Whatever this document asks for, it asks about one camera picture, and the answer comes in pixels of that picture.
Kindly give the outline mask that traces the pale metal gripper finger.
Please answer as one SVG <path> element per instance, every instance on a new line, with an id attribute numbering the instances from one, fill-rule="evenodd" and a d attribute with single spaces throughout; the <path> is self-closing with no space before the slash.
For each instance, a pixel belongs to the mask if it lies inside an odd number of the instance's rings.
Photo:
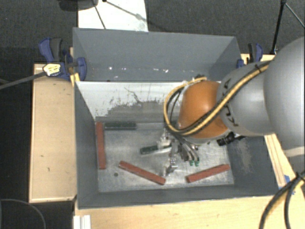
<path id="1" fill-rule="evenodd" d="M 164 175 L 170 176 L 177 168 L 178 165 L 176 164 L 176 159 L 169 158 L 166 165 L 164 166 Z"/>
<path id="2" fill-rule="evenodd" d="M 172 147 L 171 142 L 171 139 L 160 138 L 160 140 L 156 141 L 156 150 L 154 150 L 153 153 L 158 154 L 169 151 Z"/>

